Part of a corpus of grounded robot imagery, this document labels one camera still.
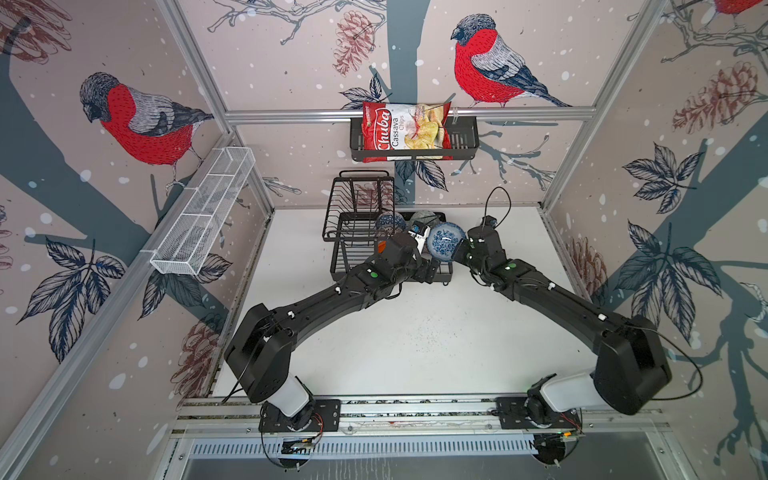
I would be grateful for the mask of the blue floral ceramic bowl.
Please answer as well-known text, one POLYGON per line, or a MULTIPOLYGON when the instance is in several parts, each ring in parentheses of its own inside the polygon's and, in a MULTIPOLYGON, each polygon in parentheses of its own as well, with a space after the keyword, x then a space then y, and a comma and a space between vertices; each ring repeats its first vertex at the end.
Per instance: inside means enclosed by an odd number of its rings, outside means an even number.
POLYGON ((429 254, 440 262, 450 263, 459 243, 466 238, 466 233, 457 224, 443 222, 430 230, 426 240, 429 254))

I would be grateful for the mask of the dark blue patterned bowl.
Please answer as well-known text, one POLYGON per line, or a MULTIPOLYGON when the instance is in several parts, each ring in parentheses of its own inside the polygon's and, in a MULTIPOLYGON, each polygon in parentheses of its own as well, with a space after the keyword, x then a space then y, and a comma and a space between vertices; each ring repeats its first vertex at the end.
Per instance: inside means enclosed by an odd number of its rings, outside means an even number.
POLYGON ((395 211, 383 212, 375 221, 375 231, 383 235, 400 233, 406 228, 406 220, 400 213, 395 211))

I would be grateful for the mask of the grey green patterned bowl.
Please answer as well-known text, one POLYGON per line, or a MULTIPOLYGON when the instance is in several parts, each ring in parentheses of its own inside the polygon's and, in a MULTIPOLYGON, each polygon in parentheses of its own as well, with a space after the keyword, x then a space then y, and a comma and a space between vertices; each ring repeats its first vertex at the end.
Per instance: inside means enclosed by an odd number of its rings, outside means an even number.
POLYGON ((427 227, 433 228, 434 226, 439 225, 442 220, 436 212, 420 210, 414 212, 408 220, 409 225, 413 225, 415 222, 419 222, 427 227))

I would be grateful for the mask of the black wire dish rack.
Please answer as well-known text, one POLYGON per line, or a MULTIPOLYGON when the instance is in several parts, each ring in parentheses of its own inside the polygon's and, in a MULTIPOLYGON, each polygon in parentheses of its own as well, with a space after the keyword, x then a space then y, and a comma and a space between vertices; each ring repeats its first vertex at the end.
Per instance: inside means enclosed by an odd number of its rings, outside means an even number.
MULTIPOLYGON (((375 231, 377 217, 388 211, 400 213, 408 220, 414 211, 401 211, 396 206, 395 181, 385 170, 343 170, 333 180, 325 214, 322 238, 333 244, 330 273, 335 280, 348 273, 377 252, 381 241, 395 235, 375 231)), ((421 253, 431 258, 425 245, 421 253)))

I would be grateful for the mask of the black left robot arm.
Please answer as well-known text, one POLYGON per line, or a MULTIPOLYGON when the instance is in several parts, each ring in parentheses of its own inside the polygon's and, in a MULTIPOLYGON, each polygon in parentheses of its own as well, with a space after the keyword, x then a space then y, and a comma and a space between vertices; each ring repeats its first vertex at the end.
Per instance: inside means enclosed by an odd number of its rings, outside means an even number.
POLYGON ((305 427, 315 415, 315 399, 290 374, 293 351, 334 321, 396 298, 406 281, 432 283, 439 266, 438 259, 421 256, 416 239, 398 233, 326 289, 274 309, 251 307, 224 351, 236 387, 250 402, 276 408, 296 429, 305 427))

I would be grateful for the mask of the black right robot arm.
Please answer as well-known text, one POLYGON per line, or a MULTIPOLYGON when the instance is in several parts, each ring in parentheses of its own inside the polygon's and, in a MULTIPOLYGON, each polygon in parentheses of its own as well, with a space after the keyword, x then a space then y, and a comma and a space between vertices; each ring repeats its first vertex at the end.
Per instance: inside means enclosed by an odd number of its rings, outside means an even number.
POLYGON ((528 389, 525 408, 536 425, 548 426, 566 411, 595 406, 634 415, 671 382, 659 332, 649 320, 605 311, 533 265, 508 258, 494 227, 470 229, 453 260, 495 292, 543 314, 596 355, 593 369, 551 374, 528 389))

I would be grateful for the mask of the red cassava chips bag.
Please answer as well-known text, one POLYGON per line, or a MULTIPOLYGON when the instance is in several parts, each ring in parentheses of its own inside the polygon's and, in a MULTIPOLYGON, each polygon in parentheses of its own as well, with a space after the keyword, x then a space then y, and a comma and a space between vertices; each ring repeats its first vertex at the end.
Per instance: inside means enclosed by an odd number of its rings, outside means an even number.
POLYGON ((396 104, 364 102, 362 117, 363 150, 449 149, 446 119, 451 103, 396 104))

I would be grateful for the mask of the black wall shelf basket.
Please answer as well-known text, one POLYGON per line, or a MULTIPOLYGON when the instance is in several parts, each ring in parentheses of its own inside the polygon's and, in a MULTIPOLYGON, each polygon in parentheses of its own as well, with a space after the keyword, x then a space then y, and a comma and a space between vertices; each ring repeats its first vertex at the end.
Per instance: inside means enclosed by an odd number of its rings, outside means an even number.
POLYGON ((350 152, 356 162, 367 162, 372 158, 385 161, 436 160, 458 161, 472 160, 479 149, 477 118, 460 116, 450 118, 446 124, 445 138, 450 140, 450 148, 422 150, 365 150, 361 117, 353 118, 350 124, 350 152))

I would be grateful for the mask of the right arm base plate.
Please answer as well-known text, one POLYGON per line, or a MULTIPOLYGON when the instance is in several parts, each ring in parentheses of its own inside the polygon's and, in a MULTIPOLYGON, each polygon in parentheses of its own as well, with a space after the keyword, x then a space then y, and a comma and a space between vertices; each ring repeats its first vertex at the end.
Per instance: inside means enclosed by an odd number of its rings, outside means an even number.
POLYGON ((495 399, 493 414, 504 430, 577 429, 582 426, 579 410, 556 412, 544 401, 524 396, 502 396, 495 399))

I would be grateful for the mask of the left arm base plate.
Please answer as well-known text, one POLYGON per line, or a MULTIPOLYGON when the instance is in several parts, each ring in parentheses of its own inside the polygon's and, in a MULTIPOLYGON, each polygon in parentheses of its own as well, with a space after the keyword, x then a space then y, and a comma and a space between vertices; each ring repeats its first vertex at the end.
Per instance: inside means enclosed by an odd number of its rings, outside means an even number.
POLYGON ((327 433, 339 428, 341 401, 313 399, 296 415, 289 417, 275 405, 265 402, 260 413, 260 433, 327 433))

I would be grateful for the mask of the aluminium mounting rail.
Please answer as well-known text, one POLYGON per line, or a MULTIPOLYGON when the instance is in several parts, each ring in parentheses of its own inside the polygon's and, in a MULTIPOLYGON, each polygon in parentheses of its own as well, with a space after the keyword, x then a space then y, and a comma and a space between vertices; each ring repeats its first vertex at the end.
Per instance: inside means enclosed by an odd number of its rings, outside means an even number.
MULTIPOLYGON (((543 434, 545 431, 524 420, 502 427, 494 394, 341 396, 340 407, 331 422, 335 431, 327 436, 374 435, 490 435, 496 433, 543 434)), ((214 437, 255 437, 261 407, 243 397, 193 398, 185 401, 169 427, 174 439, 214 437)), ((670 433, 672 427, 659 409, 645 409, 633 416, 604 407, 577 412, 578 420, 558 420, 551 432, 574 430, 589 433, 670 433)))

